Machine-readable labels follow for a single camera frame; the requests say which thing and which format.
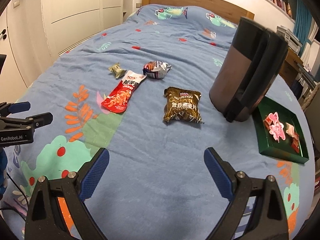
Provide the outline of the pink striped snack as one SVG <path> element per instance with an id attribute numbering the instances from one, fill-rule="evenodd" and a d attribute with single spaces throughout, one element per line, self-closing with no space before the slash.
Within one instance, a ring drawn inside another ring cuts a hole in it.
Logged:
<path id="1" fill-rule="evenodd" d="M 286 133 L 290 137 L 295 137 L 295 127 L 292 124 L 289 124 L 288 122 L 285 125 L 286 125 Z"/>

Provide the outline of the pink My Melody snack bag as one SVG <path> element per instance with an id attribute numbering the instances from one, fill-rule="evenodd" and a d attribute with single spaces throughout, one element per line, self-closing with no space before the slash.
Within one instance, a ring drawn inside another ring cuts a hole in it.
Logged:
<path id="1" fill-rule="evenodd" d="M 272 125 L 270 126 L 270 130 L 268 131 L 269 134 L 272 135 L 274 140 L 278 143 L 280 143 L 280 139 L 285 140 L 286 135 L 284 132 L 284 125 L 279 121 L 278 113 L 269 113 L 267 117 L 272 120 Z"/>

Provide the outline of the white wardrobe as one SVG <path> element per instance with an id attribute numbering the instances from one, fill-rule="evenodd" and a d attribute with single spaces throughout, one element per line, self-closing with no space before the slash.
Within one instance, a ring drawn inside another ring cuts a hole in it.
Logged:
<path id="1" fill-rule="evenodd" d="M 17 100 L 60 55 L 122 21 L 123 0 L 1 0 L 1 100 Z"/>

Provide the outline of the black brown cylindrical appliance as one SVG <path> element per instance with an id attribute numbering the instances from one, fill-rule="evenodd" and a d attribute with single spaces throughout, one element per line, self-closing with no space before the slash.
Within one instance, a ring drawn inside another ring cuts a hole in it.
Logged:
<path id="1" fill-rule="evenodd" d="M 288 53 L 285 39 L 241 17 L 222 67 L 209 91 L 228 122 L 246 121 L 271 87 Z"/>

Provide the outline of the white printer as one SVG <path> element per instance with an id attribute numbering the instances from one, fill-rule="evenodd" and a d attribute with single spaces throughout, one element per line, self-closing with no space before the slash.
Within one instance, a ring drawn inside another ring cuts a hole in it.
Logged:
<path id="1" fill-rule="evenodd" d="M 296 53 L 299 54 L 302 44 L 299 39 L 293 34 L 293 32 L 285 26 L 277 26 L 277 34 L 282 36 L 288 43 L 289 47 Z"/>

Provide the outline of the small red candy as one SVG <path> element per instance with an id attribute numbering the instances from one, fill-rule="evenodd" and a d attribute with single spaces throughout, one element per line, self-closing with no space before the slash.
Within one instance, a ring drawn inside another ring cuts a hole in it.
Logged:
<path id="1" fill-rule="evenodd" d="M 264 124 L 265 128 L 269 131 L 270 130 L 270 126 L 272 125 L 272 120 L 269 119 L 268 117 L 266 117 L 263 120 L 263 124 Z"/>

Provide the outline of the teal curtain right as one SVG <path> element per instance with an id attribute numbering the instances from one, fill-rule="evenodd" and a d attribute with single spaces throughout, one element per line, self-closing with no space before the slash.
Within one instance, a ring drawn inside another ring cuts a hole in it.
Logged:
<path id="1" fill-rule="evenodd" d="M 296 19 L 293 33 L 302 44 L 298 54 L 300 57 L 303 54 L 306 44 L 309 42 L 308 35 L 310 32 L 311 23 L 311 12 L 302 0 L 297 0 Z"/>

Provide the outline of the blue patterned bed quilt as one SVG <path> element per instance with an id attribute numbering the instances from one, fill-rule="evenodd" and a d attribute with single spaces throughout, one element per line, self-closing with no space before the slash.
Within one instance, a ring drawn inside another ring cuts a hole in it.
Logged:
<path id="1" fill-rule="evenodd" d="M 50 112 L 53 122 L 36 129 L 32 144 L 5 150 L 11 178 L 1 204 L 12 206 L 4 218 L 19 239 L 37 179 L 77 171 L 101 147 L 110 164 L 86 206 L 108 239 L 205 239 L 228 203 L 204 164 L 208 147 L 249 176 L 274 175 L 289 235 L 299 232 L 313 198 L 313 159 L 300 165 L 260 154 L 253 120 L 227 122 L 209 99 L 235 28 L 213 25 L 213 13 L 199 7 L 186 15 L 161 10 L 168 6 L 142 7 L 63 54 L 23 96 L 31 108 L 20 117 Z M 108 67 L 119 62 L 144 75 L 151 61 L 172 68 L 164 79 L 146 77 L 125 112 L 101 106 L 124 77 Z M 168 87 L 201 93 L 202 124 L 163 120 Z"/>

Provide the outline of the red spicy strip snack bag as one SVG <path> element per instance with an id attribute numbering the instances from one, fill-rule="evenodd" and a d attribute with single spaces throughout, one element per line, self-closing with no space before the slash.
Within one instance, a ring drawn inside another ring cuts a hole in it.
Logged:
<path id="1" fill-rule="evenodd" d="M 128 70 L 117 87 L 101 103 L 101 106 L 112 113 L 125 112 L 133 92 L 145 78 L 146 75 Z"/>

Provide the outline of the dark red cracker snack bag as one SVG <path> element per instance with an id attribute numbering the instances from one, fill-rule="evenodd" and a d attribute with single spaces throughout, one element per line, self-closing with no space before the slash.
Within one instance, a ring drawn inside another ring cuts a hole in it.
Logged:
<path id="1" fill-rule="evenodd" d="M 299 135 L 296 132 L 293 132 L 291 135 L 291 138 L 292 138 L 291 147 L 294 149 L 296 153 L 299 153 L 300 152 Z"/>

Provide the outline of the wooden drawer cabinet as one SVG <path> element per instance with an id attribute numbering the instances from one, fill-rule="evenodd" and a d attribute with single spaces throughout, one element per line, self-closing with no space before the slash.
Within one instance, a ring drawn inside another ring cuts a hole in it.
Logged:
<path id="1" fill-rule="evenodd" d="M 302 65 L 303 61 L 291 48 L 288 48 L 288 53 L 280 68 L 279 75 L 289 87 L 292 87 L 299 74 L 299 64 Z"/>

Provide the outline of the wooden headboard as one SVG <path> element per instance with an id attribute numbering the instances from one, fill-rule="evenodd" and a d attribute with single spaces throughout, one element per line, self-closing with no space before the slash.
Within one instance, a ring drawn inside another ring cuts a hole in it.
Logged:
<path id="1" fill-rule="evenodd" d="M 162 4 L 174 7 L 197 6 L 217 13 L 224 19 L 238 24 L 241 17 L 254 19 L 254 14 L 242 7 L 224 0 L 142 0 L 142 5 Z"/>

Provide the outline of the small green wrapped candy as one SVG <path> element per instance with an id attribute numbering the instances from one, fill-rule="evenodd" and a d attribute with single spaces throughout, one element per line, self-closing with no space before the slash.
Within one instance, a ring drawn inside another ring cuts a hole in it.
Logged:
<path id="1" fill-rule="evenodd" d="M 110 67 L 108 67 L 108 70 L 114 74 L 114 77 L 116 79 L 119 79 L 119 78 L 123 77 L 127 72 L 127 70 L 121 68 L 119 62 L 113 64 Z"/>

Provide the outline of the green rectangular tray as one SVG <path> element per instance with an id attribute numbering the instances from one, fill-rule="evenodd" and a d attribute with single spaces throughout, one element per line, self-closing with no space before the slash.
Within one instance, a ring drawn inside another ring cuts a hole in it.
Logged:
<path id="1" fill-rule="evenodd" d="M 309 160 L 303 131 L 295 113 L 264 97 L 252 117 L 260 154 L 299 164 Z"/>

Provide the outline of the brown oat snack bag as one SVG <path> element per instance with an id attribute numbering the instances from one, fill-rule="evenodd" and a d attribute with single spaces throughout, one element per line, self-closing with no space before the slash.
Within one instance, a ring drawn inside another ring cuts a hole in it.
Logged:
<path id="1" fill-rule="evenodd" d="M 168 87 L 164 90 L 164 97 L 167 100 L 163 116 L 165 122 L 177 120 L 196 124 L 203 123 L 199 110 L 200 92 Z"/>

